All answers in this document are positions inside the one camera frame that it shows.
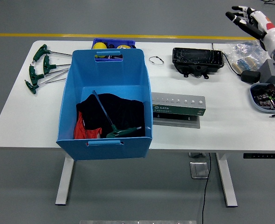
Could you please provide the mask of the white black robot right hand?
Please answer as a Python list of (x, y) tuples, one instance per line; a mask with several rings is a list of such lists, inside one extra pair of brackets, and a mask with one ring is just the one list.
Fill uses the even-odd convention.
[(233, 6), (226, 17), (245, 33), (259, 40), (262, 48), (275, 60), (275, 25), (261, 11), (246, 6)]

